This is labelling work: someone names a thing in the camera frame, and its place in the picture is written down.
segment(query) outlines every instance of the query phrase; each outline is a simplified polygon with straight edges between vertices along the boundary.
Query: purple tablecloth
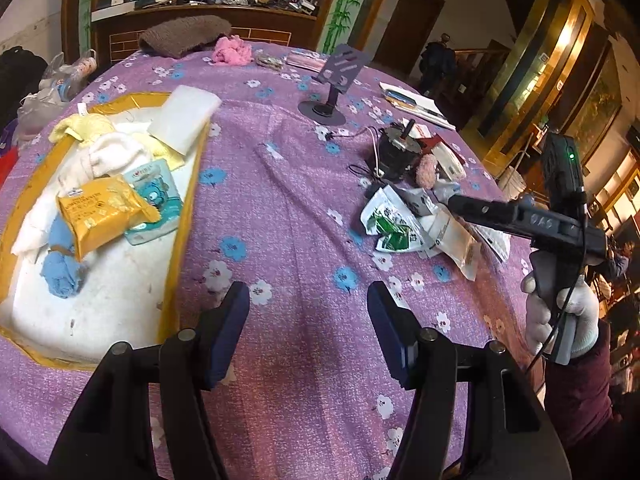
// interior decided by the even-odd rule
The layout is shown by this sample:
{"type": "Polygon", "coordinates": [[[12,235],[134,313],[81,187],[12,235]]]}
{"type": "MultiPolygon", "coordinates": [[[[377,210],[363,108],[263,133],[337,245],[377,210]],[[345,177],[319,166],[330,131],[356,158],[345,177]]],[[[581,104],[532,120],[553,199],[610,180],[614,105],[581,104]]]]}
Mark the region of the purple tablecloth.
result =
{"type": "MultiPolygon", "coordinates": [[[[288,49],[254,44],[282,56],[288,49]]],[[[500,264],[487,250],[474,282],[440,255],[380,258],[359,224],[363,182],[348,171],[371,139],[324,139],[301,116],[302,99],[324,100],[327,88],[311,73],[276,73],[255,64],[213,66],[210,53],[172,59],[134,54],[109,70],[77,102],[108,102],[137,91],[178,85],[215,92],[222,108],[202,157],[193,228],[177,295],[183,325],[218,304],[233,280],[250,286],[252,308],[233,371],[204,399],[212,432],[231,479],[383,478],[394,458],[412,394],[389,376],[367,315],[366,290],[384,280],[425,326],[455,342],[484,346],[503,341],[521,363],[528,359],[522,332],[529,247],[513,238],[500,264]]],[[[401,84],[370,68],[340,97],[345,128],[402,117],[378,82],[401,84]]],[[[72,104],[66,114],[76,110],[72,104]]],[[[23,154],[0,191],[0,228],[28,177],[50,149],[42,138],[23,154]]],[[[468,160],[465,194],[502,195],[471,150],[452,131],[431,126],[468,160]]],[[[0,426],[46,461],[89,375],[41,367],[0,339],[0,426]]],[[[466,399],[456,401],[449,461],[460,455],[466,399]]],[[[152,415],[161,421],[157,389],[152,415]]],[[[159,472],[171,473],[164,439],[159,472]]]]}

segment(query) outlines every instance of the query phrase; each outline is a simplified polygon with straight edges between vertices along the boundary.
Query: round stand base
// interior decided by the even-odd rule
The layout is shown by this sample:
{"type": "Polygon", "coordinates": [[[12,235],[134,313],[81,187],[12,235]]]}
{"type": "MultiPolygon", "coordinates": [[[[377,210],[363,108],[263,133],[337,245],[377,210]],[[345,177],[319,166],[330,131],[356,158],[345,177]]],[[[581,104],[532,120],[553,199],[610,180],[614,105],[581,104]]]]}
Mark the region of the round stand base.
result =
{"type": "Polygon", "coordinates": [[[318,105],[322,106],[322,103],[319,103],[318,101],[302,101],[298,105],[298,110],[305,117],[308,117],[316,123],[323,124],[324,126],[342,126],[347,122],[344,115],[335,108],[334,112],[329,116],[317,113],[314,110],[314,107],[318,105]]]}

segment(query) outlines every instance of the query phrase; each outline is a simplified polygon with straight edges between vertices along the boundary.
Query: brown packet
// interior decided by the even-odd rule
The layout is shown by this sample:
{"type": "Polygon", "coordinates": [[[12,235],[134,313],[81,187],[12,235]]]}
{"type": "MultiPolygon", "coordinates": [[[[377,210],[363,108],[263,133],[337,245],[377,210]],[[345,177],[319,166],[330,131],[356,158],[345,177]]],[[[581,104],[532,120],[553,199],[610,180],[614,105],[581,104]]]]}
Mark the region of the brown packet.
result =
{"type": "Polygon", "coordinates": [[[58,197],[58,209],[76,240],[76,260],[160,213],[122,175],[98,178],[58,197]]]}

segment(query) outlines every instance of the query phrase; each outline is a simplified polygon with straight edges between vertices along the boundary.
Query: brown cushion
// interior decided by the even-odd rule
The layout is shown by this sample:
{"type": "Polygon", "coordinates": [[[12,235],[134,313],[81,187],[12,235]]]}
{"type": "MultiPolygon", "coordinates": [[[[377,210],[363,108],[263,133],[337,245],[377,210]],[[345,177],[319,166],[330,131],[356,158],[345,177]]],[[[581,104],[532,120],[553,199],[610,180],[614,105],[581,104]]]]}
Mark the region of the brown cushion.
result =
{"type": "Polygon", "coordinates": [[[218,16],[188,16],[164,22],[140,34],[140,49],[179,59],[190,52],[213,47],[220,36],[231,34],[231,23],[218,16]]]}

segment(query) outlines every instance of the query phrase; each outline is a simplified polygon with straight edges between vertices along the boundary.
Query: maroon sleeve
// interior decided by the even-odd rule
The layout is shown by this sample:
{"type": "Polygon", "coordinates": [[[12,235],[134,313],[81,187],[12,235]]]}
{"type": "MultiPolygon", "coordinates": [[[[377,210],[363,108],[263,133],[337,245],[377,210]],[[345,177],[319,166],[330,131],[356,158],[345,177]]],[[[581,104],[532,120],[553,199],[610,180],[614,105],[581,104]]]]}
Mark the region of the maroon sleeve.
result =
{"type": "Polygon", "coordinates": [[[545,409],[565,449],[588,440],[611,419],[609,324],[598,322],[598,340],[567,366],[546,363],[545,409]]]}

